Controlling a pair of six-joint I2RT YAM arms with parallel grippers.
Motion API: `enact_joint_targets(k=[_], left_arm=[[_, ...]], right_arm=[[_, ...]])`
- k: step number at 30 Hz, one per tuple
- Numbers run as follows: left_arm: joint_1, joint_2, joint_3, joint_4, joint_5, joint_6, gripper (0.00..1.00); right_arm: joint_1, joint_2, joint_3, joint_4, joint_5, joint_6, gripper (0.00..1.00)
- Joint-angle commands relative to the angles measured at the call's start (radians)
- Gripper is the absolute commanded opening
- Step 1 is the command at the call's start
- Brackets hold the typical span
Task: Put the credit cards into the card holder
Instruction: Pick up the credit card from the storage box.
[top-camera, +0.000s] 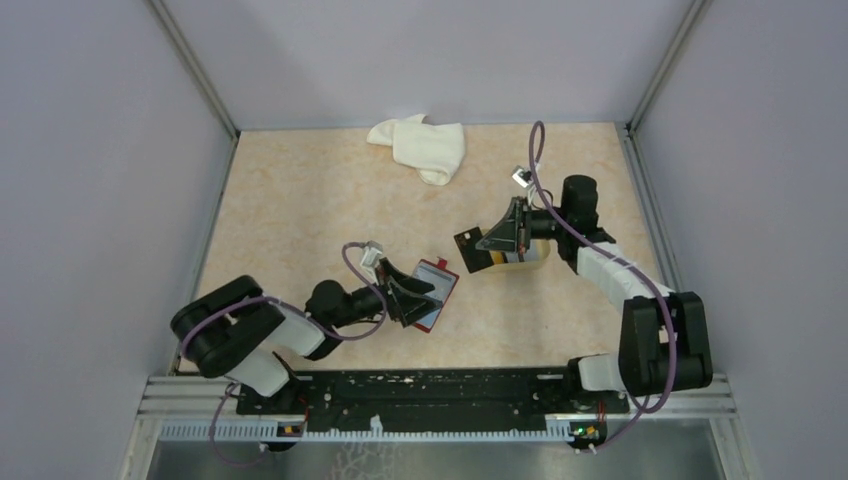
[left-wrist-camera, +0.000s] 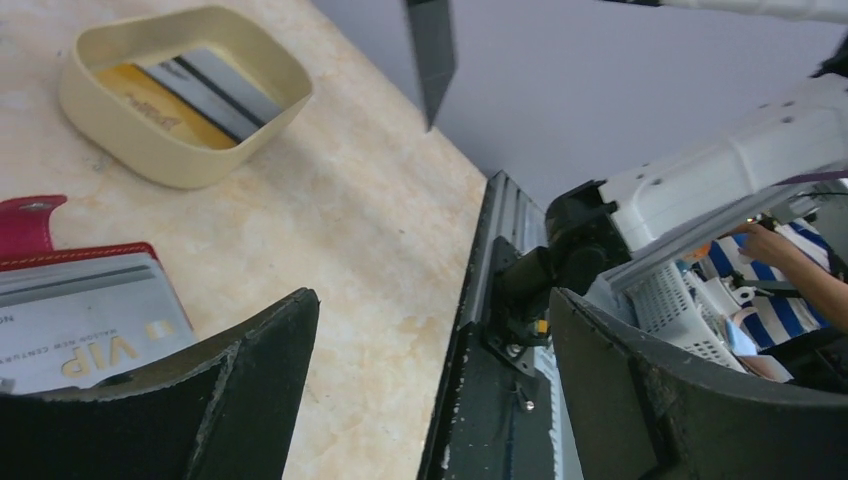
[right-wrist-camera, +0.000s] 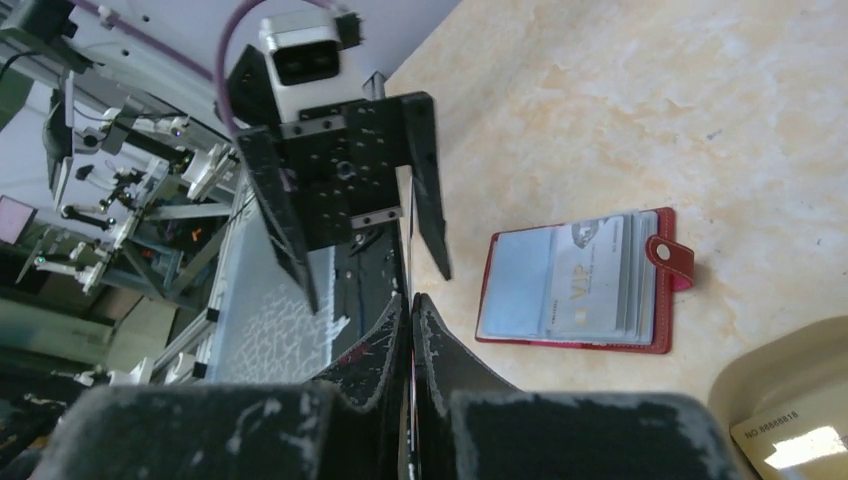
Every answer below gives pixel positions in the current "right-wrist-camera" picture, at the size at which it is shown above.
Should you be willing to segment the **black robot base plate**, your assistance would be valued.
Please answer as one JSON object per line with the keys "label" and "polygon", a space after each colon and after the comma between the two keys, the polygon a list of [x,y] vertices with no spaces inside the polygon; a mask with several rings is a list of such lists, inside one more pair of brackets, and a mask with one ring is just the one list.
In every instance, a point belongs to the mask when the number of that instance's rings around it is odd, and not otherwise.
{"label": "black robot base plate", "polygon": [[387,203],[354,216],[350,239],[334,247],[330,362],[345,356],[376,325],[389,300],[406,295],[401,189],[391,180],[381,191]]}

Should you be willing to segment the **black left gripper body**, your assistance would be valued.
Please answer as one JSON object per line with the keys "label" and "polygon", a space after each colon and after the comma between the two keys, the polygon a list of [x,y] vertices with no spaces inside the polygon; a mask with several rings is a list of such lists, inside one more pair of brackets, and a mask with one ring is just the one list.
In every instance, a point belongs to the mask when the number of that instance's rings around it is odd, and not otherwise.
{"label": "black left gripper body", "polygon": [[381,188],[396,180],[398,168],[411,168],[401,107],[408,94],[308,109],[275,129],[259,126],[273,138],[309,251],[347,242],[351,219],[384,206]]}

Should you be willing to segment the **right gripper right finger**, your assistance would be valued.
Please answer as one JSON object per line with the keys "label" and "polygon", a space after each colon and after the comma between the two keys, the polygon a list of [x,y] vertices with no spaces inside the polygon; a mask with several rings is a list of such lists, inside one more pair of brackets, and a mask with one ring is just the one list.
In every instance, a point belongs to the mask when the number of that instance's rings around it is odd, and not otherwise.
{"label": "right gripper right finger", "polygon": [[412,307],[423,479],[737,479],[708,410],[668,393],[526,392]]}

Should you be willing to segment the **red leather card holder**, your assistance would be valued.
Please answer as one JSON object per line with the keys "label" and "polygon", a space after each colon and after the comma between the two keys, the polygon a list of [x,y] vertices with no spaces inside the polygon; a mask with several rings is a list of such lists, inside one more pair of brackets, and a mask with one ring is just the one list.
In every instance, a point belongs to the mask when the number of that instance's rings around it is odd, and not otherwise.
{"label": "red leather card holder", "polygon": [[491,238],[475,337],[650,355],[670,351],[673,300],[695,256],[670,207],[632,210]]}

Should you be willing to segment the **silver VIP card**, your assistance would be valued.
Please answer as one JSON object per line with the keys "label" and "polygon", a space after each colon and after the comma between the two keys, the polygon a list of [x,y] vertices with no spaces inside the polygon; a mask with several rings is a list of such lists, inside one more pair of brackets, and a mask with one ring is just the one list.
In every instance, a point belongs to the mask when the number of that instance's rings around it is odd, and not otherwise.
{"label": "silver VIP card", "polygon": [[612,336],[624,328],[622,275],[629,220],[587,219],[556,229],[546,328],[557,340]]}

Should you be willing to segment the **gold VIP card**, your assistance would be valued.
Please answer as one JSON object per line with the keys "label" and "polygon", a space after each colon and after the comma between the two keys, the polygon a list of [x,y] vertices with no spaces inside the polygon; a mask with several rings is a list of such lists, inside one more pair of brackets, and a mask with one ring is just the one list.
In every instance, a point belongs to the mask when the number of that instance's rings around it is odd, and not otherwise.
{"label": "gold VIP card", "polygon": [[762,479],[847,477],[847,406],[790,402],[734,425],[730,434]]}

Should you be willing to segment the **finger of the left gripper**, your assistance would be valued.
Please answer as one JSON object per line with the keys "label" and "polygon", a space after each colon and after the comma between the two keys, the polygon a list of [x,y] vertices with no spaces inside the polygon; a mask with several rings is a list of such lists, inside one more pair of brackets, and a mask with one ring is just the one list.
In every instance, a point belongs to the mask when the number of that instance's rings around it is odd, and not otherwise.
{"label": "finger of the left gripper", "polygon": [[309,250],[273,138],[266,127],[235,133],[235,142],[248,170],[249,179],[266,222],[269,235],[284,258],[283,268],[301,287],[311,313],[319,310],[319,295],[313,280]]}
{"label": "finger of the left gripper", "polygon": [[418,230],[445,280],[452,279],[446,239],[446,221],[438,165],[437,125],[434,99],[425,92],[401,98],[409,148]]}

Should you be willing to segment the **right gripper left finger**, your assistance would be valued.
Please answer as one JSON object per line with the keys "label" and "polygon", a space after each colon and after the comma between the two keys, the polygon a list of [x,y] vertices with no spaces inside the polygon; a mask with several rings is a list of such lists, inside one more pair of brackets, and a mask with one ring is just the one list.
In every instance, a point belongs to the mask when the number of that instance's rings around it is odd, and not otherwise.
{"label": "right gripper left finger", "polygon": [[294,384],[98,387],[57,427],[37,479],[397,479],[406,302]]}

